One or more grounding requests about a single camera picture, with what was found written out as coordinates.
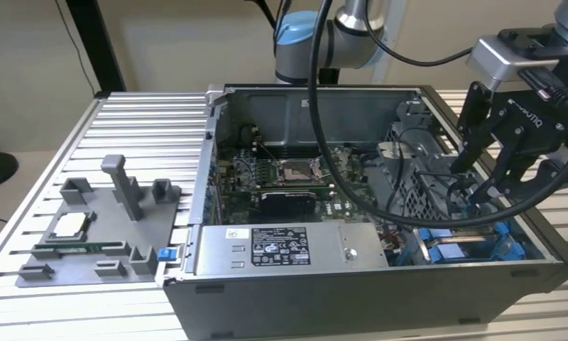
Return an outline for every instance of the black pole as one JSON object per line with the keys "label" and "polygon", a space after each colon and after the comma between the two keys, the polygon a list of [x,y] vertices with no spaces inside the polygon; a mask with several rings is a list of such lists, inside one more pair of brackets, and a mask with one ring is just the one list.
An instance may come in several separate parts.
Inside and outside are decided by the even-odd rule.
{"label": "black pole", "polygon": [[72,13],[101,90],[125,91],[123,74],[96,0],[67,0],[67,7]]}

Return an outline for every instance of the gray 3d printed holder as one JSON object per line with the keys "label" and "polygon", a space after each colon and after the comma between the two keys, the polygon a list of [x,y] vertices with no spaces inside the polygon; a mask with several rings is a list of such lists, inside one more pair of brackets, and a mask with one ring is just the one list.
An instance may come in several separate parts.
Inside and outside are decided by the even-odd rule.
{"label": "gray 3d printed holder", "polygon": [[103,159],[115,188],[67,179],[64,204],[19,271],[19,287],[154,281],[156,252],[168,246],[182,189],[170,179],[139,187],[124,165],[123,155]]}

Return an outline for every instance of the power supply label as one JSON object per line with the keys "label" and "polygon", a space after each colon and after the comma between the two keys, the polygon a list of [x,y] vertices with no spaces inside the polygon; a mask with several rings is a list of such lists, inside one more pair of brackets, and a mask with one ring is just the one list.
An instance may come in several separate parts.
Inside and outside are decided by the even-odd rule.
{"label": "power supply label", "polygon": [[254,230],[255,266],[310,265],[310,243],[304,227]]}

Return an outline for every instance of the aluminum extrusion table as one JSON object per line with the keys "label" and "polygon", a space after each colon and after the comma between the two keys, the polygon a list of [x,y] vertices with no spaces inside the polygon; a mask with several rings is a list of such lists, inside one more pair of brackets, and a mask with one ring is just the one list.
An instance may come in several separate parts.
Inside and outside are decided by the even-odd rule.
{"label": "aluminum extrusion table", "polygon": [[[464,91],[439,92],[456,113]],[[142,185],[171,178],[182,186],[172,244],[187,237],[188,210],[206,122],[204,93],[113,93],[96,99],[0,234],[0,340],[187,340],[158,283],[17,288],[16,271],[61,204],[67,178],[108,186],[105,154],[127,157],[127,172]],[[568,189],[539,206],[568,241]],[[176,265],[162,264],[159,273]],[[402,330],[311,340],[568,340],[568,282],[530,295],[488,325]]]}

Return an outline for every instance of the white component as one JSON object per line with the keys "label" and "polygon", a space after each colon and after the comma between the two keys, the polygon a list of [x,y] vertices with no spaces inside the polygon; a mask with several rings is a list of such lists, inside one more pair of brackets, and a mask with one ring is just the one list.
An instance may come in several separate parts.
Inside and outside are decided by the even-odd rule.
{"label": "white component", "polygon": [[227,229],[226,239],[250,239],[250,229]]}
{"label": "white component", "polygon": [[67,213],[59,218],[53,233],[56,237],[73,237],[87,224],[87,213]]}

